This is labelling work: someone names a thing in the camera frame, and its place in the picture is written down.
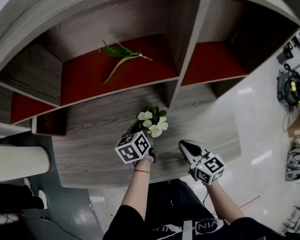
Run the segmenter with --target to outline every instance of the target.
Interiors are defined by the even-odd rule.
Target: white floor
[[[239,206],[253,200],[242,207],[245,215],[278,232],[282,231],[282,222],[292,213],[293,206],[300,206],[300,183],[285,181],[285,163],[292,139],[282,127],[288,110],[276,98],[276,77],[281,68],[276,57],[272,57],[214,105],[214,109],[224,109],[224,104],[230,104],[242,146],[242,156],[227,164],[220,184]],[[291,121],[298,113],[292,114]],[[203,200],[206,189],[200,182],[194,182],[190,176],[181,179]],[[126,189],[89,191],[104,231],[118,210]],[[205,204],[214,211],[209,197]]]

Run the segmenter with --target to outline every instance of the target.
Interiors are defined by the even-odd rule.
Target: black shirt
[[[284,239],[272,229],[252,218],[240,218],[233,223],[216,218],[186,220],[146,229],[142,216],[130,206],[122,205],[114,217],[104,240],[209,240],[209,239]]]

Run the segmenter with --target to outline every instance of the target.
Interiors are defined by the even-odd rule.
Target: red string bracelet
[[[147,170],[146,170],[146,171],[145,171],[145,170],[142,170],[142,171],[141,171],[141,170],[134,170],[134,171],[135,171],[135,172],[137,172],[137,171],[138,171],[138,172],[142,172],[142,173],[145,173],[145,172],[146,172],[147,174],[149,174],[149,173],[150,173],[150,172],[149,172],[149,171],[147,171]]]

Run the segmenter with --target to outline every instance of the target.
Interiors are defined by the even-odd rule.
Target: red shelf panel
[[[182,86],[247,75],[224,42],[195,45]]]
[[[14,92],[11,105],[11,124],[53,109],[55,107]]]
[[[103,82],[120,58],[109,57],[95,50],[67,61],[62,69],[61,105],[178,77],[170,48],[163,34],[129,40],[122,45],[132,51],[142,52],[152,61],[144,58],[127,60],[105,84]]]

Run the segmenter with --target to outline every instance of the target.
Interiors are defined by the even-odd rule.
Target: white cylinder
[[[45,173],[49,169],[49,156],[40,146],[0,145],[0,182]]]

